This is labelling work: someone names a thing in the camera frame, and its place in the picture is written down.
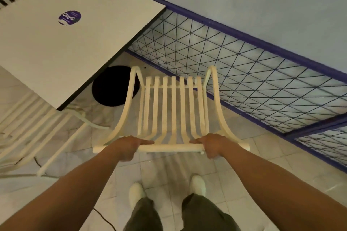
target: pants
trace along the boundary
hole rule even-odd
[[[190,194],[183,200],[182,219],[184,228],[181,231],[240,231],[231,216],[197,194]],[[146,197],[137,202],[124,231],[163,231],[152,200]]]

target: forearm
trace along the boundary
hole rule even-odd
[[[236,144],[222,155],[281,231],[347,230],[347,209],[290,172]]]
[[[116,146],[106,147],[11,216],[0,231],[79,230],[118,161]]]

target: purple round sticker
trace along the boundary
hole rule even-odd
[[[81,13],[78,11],[67,11],[60,15],[58,22],[64,26],[73,25],[81,19]]]

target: hand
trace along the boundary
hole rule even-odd
[[[228,146],[236,144],[225,136],[213,133],[209,133],[203,137],[190,140],[190,143],[202,143],[204,145],[206,155],[209,159],[223,156],[223,152]]]
[[[119,161],[131,161],[134,153],[141,144],[153,144],[154,141],[142,140],[133,136],[126,136],[115,140],[110,144],[115,148]]]

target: person's right shoe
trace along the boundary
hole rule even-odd
[[[129,189],[129,202],[130,202],[131,209],[133,210],[136,206],[136,203],[141,198],[145,198],[145,197],[146,197],[146,193],[142,185],[138,182],[133,183]]]
[[[206,184],[200,175],[194,175],[190,180],[189,193],[206,197]]]

